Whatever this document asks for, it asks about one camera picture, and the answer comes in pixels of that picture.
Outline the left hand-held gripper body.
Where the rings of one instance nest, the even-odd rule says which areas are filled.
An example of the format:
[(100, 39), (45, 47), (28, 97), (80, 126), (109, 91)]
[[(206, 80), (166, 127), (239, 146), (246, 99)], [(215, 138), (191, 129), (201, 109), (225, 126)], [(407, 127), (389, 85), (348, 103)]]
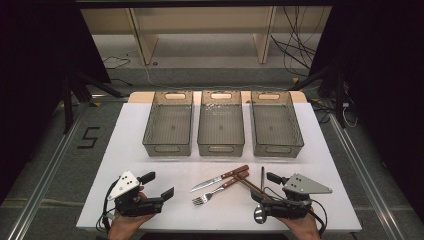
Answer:
[(107, 200), (113, 201), (115, 209), (123, 216), (137, 217), (160, 213), (163, 199), (142, 197), (140, 187), (143, 185), (137, 178), (131, 171), (125, 171), (108, 193)]

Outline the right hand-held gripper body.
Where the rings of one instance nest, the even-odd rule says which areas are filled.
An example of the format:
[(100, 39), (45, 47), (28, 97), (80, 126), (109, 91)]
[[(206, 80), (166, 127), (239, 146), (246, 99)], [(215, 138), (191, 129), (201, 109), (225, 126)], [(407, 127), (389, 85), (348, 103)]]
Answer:
[(263, 200), (266, 216), (286, 219), (304, 218), (312, 208), (311, 194), (331, 194), (330, 187), (322, 185), (309, 177), (295, 173), (290, 178), (281, 177), (282, 191), (286, 197), (281, 200)]

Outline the metal spoon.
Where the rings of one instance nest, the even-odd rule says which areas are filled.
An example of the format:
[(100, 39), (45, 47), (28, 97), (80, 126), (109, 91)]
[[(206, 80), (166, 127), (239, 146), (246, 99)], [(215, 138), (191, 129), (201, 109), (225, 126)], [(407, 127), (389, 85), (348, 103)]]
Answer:
[[(260, 192), (264, 193), (264, 178), (265, 178), (265, 168), (261, 167), (261, 179), (260, 179)], [(254, 220), (258, 224), (263, 224), (267, 219), (267, 216), (264, 212), (264, 209), (261, 204), (258, 204), (254, 210)]]

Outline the wooden handled fork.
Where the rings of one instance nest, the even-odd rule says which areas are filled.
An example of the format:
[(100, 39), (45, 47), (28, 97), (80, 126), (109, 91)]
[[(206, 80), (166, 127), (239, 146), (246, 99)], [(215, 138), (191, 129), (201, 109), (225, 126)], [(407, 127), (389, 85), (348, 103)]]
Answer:
[(222, 184), (217, 189), (207, 192), (195, 199), (192, 200), (192, 203), (195, 206), (199, 206), (202, 204), (207, 203), (215, 194), (222, 192), (226, 188), (230, 187), (231, 185), (235, 184), (236, 182), (239, 182), (241, 180), (244, 180), (246, 177), (249, 176), (249, 173), (247, 171), (243, 171), (240, 174), (236, 174), (231, 180), (227, 181), (226, 183)]

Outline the wooden handled table knife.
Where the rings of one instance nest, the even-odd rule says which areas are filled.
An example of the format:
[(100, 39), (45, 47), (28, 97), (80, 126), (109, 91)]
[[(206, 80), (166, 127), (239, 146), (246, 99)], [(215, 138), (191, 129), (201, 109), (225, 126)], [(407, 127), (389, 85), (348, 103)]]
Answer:
[(213, 185), (213, 184), (215, 184), (217, 182), (220, 182), (223, 179), (226, 179), (228, 177), (234, 176), (234, 175), (236, 175), (238, 173), (241, 173), (243, 171), (247, 171), (248, 169), (249, 169), (249, 166), (248, 165), (243, 165), (241, 167), (238, 167), (238, 168), (233, 169), (233, 170), (231, 170), (229, 172), (226, 172), (224, 174), (221, 174), (219, 176), (216, 176), (214, 178), (211, 178), (209, 180), (206, 180), (204, 182), (201, 182), (201, 183), (195, 185), (194, 187), (191, 188), (190, 192), (194, 192), (194, 191), (200, 190), (202, 188), (208, 187), (208, 186)]

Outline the smoky translucent plastic bin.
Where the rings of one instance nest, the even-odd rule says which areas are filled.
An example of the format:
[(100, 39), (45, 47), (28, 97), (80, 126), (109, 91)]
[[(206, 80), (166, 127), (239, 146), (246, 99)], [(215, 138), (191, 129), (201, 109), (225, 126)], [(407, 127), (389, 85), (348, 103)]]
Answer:
[(154, 93), (142, 144), (150, 157), (190, 156), (192, 91)]
[(240, 91), (202, 92), (197, 144), (201, 156), (242, 156), (245, 132)]
[(257, 157), (296, 158), (304, 146), (289, 91), (252, 91), (253, 152)]

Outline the person's right hand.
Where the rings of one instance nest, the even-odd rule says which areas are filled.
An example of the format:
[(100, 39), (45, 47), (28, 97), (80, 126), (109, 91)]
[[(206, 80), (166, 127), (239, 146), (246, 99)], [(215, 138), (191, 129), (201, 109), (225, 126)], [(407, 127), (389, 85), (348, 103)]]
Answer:
[(311, 214), (300, 219), (280, 218), (297, 240), (321, 240), (316, 220)]

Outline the person's left hand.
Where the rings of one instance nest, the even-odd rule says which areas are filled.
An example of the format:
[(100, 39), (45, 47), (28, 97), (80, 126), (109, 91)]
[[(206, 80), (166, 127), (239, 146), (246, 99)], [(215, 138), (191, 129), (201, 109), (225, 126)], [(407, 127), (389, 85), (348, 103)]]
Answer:
[(114, 220), (107, 234), (109, 240), (130, 240), (139, 230), (140, 226), (154, 217), (154, 214), (128, 217), (123, 216), (119, 211), (114, 212)]

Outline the black metal stand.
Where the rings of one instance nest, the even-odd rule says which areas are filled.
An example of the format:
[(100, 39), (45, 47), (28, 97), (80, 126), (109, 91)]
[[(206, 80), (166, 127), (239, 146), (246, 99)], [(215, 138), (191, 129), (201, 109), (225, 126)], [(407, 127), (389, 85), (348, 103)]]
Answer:
[(331, 96), (335, 98), (336, 119), (339, 125), (345, 128), (346, 124), (343, 117), (344, 75), (340, 67), (330, 64), (316, 73), (309, 75), (304, 81), (295, 84), (290, 88), (290, 91), (299, 91), (317, 80), (321, 80), (321, 84), (318, 88), (318, 95), (324, 98), (329, 98)]

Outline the black tripod stand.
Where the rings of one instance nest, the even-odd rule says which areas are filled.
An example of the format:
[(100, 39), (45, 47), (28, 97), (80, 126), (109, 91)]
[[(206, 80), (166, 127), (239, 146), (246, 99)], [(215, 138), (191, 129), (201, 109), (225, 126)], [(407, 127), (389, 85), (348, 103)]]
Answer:
[(72, 95), (74, 95), (77, 100), (82, 103), (90, 102), (92, 99), (92, 94), (89, 92), (87, 85), (92, 85), (117, 98), (127, 96), (96, 80), (88, 74), (82, 72), (67, 73), (62, 81), (62, 101), (65, 110), (65, 134), (69, 132), (74, 122)]

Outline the black curtain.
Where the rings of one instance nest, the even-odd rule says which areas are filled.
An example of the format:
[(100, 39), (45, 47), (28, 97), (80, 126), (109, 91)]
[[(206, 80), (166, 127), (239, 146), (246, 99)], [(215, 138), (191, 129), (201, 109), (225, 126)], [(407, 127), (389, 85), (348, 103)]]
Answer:
[(0, 204), (74, 72), (110, 81), (75, 0), (0, 0)]
[(333, 0), (311, 71), (336, 53), (347, 95), (424, 222), (424, 0)]

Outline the light wooden shelf unit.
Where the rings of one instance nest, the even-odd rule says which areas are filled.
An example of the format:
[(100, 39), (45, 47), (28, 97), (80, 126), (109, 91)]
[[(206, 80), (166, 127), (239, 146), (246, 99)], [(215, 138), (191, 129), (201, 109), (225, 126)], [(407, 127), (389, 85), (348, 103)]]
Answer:
[(132, 35), (143, 65), (151, 62), (161, 34), (250, 34), (258, 62), (267, 61), (273, 33), (321, 33), (329, 6), (182, 7), (83, 9), (93, 35)]

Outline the aluminium floor rail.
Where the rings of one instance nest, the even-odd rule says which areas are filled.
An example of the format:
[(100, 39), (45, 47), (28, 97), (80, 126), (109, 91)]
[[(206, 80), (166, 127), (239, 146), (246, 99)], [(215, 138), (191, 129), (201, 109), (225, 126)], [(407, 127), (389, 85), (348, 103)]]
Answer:
[(371, 177), (371, 174), (366, 169), (366, 166), (363, 163), (362, 158), (360, 157), (347, 131), (339, 125), (334, 115), (330, 115), (330, 122), (388, 239), (405, 240), (405, 236), (402, 233), (394, 214), (390, 210), (386, 201), (383, 199), (383, 196), (378, 190), (374, 180)]
[(44, 199), (63, 159), (69, 149), (70, 143), (75, 135), (76, 129), (80, 125), (80, 119), (84, 115), (85, 109), (78, 110), (73, 118), (74, 123), (66, 133), (61, 134), (53, 155), (49, 158), (47, 165), (43, 168), (43, 173), (37, 180), (35, 187), (30, 191), (31, 195), (22, 200), (22, 211), (13, 223), (11, 231), (6, 240), (23, 240), (39, 207)]

